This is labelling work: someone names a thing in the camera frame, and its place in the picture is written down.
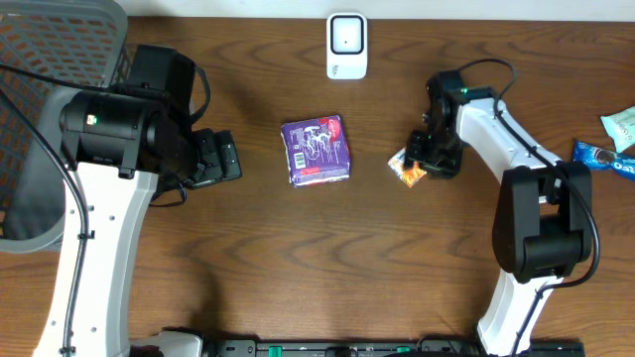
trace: cable clip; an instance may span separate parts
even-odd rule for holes
[[[68,348],[62,347],[59,352],[62,356],[65,356],[68,352],[70,352],[70,355],[72,356],[75,354],[75,346],[70,346]]]
[[[95,231],[90,231],[90,235],[79,233],[77,234],[77,239],[79,240],[95,239]]]

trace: oreo package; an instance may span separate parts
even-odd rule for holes
[[[613,169],[628,179],[635,179],[635,158],[624,154],[576,141],[573,160],[583,162],[591,170]]]
[[[338,115],[284,124],[282,140],[292,185],[348,179],[350,155]]]

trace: blue package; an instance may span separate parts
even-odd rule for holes
[[[573,160],[583,162],[591,170],[613,169],[627,179],[635,180],[635,158],[575,142]]]

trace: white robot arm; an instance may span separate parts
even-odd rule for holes
[[[159,175],[137,172],[120,178],[115,167],[80,163],[73,172],[89,205],[94,239],[86,245],[82,279],[72,323],[76,357],[128,357],[128,298],[135,267],[139,232]],[[68,295],[77,256],[77,206],[66,188],[64,238],[49,318],[34,357],[60,356]],[[198,357],[199,336],[165,331],[132,346],[153,345],[164,357]]]
[[[501,271],[489,309],[476,331],[489,355],[521,353],[530,347],[531,331],[552,292],[545,291],[531,311],[537,291],[562,282],[576,263],[588,257],[590,234],[578,202],[512,131],[534,153],[562,168],[584,191],[586,202],[590,202],[590,172],[580,163],[562,164],[514,120],[502,100],[495,103],[491,88],[465,87],[459,70],[438,73],[429,80],[427,89],[431,98],[431,109],[425,116],[428,132],[413,133],[406,165],[416,161],[433,176],[450,179],[458,174],[462,148],[468,145],[501,183],[492,230]],[[499,117],[494,115],[495,105]],[[561,209],[557,215],[541,217],[541,203],[559,204]],[[513,351],[530,312],[531,319]]]

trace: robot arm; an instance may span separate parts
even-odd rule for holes
[[[467,88],[459,70],[451,70],[433,76],[427,89],[431,100],[425,116],[428,131],[413,132],[406,166],[418,162],[432,177],[451,179],[460,171],[462,149],[468,145],[501,183],[492,229],[501,271],[477,332],[487,354],[510,355],[537,290],[560,283],[576,263],[589,256],[589,227],[571,193],[495,117],[491,87]],[[590,205],[588,169],[581,163],[563,164],[518,125],[502,101],[498,109],[511,130],[563,170]],[[541,217],[541,203],[559,204],[558,214]],[[515,353],[530,347],[531,331],[551,292],[543,294]]]
[[[151,200],[177,187],[196,189],[241,177],[228,131],[191,130],[200,115],[189,110],[195,71],[175,50],[140,46],[126,84],[114,93],[59,88],[51,96],[66,102],[60,113],[63,149],[88,205],[91,238],[81,257],[78,209],[66,187],[55,293],[34,356],[61,354],[76,264],[82,264],[82,274],[71,314],[71,355],[128,357],[135,355],[135,345],[157,346],[164,357],[201,354],[202,339],[193,334],[128,339],[130,284]]]

